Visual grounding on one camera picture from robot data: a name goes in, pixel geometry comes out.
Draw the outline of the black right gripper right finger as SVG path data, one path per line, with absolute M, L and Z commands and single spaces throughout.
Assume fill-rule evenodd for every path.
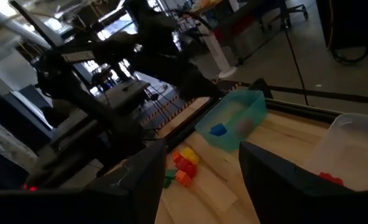
M 249 142 L 239 145 L 247 192 L 261 223 L 340 223 L 351 191 Z

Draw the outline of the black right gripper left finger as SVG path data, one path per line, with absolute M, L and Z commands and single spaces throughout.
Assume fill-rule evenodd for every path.
M 165 176 L 167 144 L 159 139 L 89 184 L 91 223 L 154 223 Z

